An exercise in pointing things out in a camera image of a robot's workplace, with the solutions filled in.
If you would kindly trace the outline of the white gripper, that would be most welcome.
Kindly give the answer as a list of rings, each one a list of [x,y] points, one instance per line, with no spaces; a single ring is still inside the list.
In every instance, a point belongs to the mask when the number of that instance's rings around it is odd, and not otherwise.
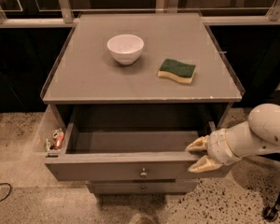
[[[188,171],[191,173],[203,173],[214,171],[222,165],[231,165],[240,160],[228,145],[226,129],[212,132],[209,136],[202,136],[189,144],[186,151],[205,151],[207,155],[193,163]]]

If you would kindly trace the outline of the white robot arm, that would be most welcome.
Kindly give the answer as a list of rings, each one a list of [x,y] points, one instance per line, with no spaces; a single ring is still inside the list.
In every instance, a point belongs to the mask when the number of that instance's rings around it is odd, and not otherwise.
[[[202,136],[188,145],[186,151],[207,152],[188,168],[191,173],[213,171],[250,155],[280,152],[280,105],[257,105],[247,121]]]

